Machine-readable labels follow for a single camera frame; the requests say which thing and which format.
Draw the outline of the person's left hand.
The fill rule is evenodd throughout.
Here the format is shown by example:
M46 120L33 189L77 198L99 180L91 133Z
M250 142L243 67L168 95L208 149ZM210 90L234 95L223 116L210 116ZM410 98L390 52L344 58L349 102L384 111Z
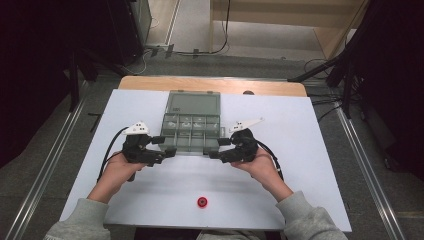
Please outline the person's left hand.
M108 204L121 186L144 167L143 163L129 163L122 153L115 153L108 161L101 178L89 193L88 199Z

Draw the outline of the dark curtain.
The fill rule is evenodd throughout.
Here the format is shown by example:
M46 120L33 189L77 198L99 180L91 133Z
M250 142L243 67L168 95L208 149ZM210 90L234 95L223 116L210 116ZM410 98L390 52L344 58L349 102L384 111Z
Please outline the dark curtain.
M19 156L72 91L69 67L90 0L0 0L0 168Z
M352 55L389 159L424 181L424 0L371 0Z

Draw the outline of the person's right hand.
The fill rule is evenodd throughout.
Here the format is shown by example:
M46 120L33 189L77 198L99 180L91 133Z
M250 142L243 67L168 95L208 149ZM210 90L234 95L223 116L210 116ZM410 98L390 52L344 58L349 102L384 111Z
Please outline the person's right hand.
M293 191L279 176L271 155L262 148L257 150L253 161L233 162L231 166L249 173L277 202L281 202L293 194Z

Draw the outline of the black metal stand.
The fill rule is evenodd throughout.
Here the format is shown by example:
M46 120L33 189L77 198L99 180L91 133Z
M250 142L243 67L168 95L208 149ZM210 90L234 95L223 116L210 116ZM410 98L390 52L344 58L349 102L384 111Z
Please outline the black metal stand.
M84 48L72 48L69 54L69 80L71 96L71 103L69 108L70 112L73 112L76 109L77 104L80 102L78 71L81 71L83 76L88 81L95 81L98 76L98 72L94 67L94 62L103 65L105 68L111 70L120 77L127 75L126 72L92 50Z

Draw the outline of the clear grey compartment box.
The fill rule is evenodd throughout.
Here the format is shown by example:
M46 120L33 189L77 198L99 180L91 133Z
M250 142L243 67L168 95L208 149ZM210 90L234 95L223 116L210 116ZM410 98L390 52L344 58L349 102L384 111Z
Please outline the clear grey compartment box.
M208 154L219 149L221 95L218 92L171 91L161 126L160 148Z

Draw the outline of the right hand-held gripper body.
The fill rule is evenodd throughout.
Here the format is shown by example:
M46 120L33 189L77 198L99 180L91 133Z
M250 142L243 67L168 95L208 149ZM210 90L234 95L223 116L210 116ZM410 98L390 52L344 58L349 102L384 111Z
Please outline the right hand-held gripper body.
M263 118L237 121L234 126L229 129L231 136L231 144L233 149L220 152L220 160L223 163L231 163L238 161L251 162L254 160L258 141L254 138L250 127L263 121Z

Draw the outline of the light wooden furniture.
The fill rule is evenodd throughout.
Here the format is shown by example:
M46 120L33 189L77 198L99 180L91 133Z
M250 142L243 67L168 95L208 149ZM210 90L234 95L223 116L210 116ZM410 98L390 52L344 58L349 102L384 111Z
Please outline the light wooden furniture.
M210 42L213 21L308 26L314 28L326 59L337 55L351 29L359 27L370 0L209 0Z

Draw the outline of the black tripod stand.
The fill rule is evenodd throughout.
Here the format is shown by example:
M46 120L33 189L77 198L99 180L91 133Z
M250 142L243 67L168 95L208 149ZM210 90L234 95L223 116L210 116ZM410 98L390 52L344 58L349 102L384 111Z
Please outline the black tripod stand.
M348 119L350 116L350 102L351 102L351 91L353 85L353 79L355 75L355 66L353 63L353 54L354 50L357 48L359 41L362 36L366 32L368 28L368 21L363 20L359 25L357 31L353 34L351 40L347 43L345 49L338 54L333 59L323 63L312 70L307 71L306 73L288 79L288 82L301 83L318 73L327 70L328 68L332 68L330 74L326 79L326 84L328 87L337 87L341 81L344 81L344 89L342 95L342 111L346 115Z

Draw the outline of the white table board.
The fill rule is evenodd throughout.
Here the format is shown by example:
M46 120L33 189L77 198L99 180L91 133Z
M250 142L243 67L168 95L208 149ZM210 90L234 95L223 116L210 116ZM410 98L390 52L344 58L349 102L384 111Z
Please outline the white table board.
M165 91L115 90L63 209L68 217L96 183L107 151L121 149L119 130L144 121L151 134L161 130L167 105ZM284 180L321 206L337 227L351 225L311 101L307 97L224 94L221 123L259 119L256 139L277 156ZM206 197L205 208L197 205ZM202 155L176 155L137 173L109 203L106 223L149 227L280 230L285 220L275 199L249 174Z

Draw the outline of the metal floor rail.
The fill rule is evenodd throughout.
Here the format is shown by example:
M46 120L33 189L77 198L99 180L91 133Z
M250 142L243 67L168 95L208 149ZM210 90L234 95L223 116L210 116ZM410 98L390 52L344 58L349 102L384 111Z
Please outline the metal floor rail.
M39 171L28 194L24 198L13 224L8 230L5 240L22 239L85 105L89 90L90 84L87 81L84 81L78 90L80 100L76 104L75 109L67 115L67 118L65 119L65 122L61 127L60 132L41 167L41 170Z
M353 121L347 118L340 103L336 102L334 106L336 107L338 118L351 145L359 168L389 238L391 240L407 240L395 211L393 210L392 205L383 190L368 155L358 137Z

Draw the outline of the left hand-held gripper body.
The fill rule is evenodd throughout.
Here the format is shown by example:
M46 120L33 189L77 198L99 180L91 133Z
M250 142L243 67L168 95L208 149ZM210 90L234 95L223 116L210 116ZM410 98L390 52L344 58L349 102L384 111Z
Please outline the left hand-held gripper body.
M149 136L149 133L149 128L143 121L136 122L122 131L126 136L122 153L129 163L143 163L153 167L165 159L165 152L147 148L148 144L152 144L152 136Z

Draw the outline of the black cabinet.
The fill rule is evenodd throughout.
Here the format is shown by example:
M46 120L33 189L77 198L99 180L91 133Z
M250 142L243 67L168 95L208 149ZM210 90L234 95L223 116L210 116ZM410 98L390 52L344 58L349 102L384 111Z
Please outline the black cabinet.
M129 65L145 50L152 23L148 0L107 0L117 43L116 62Z

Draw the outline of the wooden table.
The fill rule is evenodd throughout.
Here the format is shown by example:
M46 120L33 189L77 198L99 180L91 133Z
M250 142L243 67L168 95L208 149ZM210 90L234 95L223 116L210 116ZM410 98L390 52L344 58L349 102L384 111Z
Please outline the wooden table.
M307 96L305 87L300 83L230 77L125 76L121 79L118 88L155 91L214 91L228 94L243 94L251 91L255 95Z

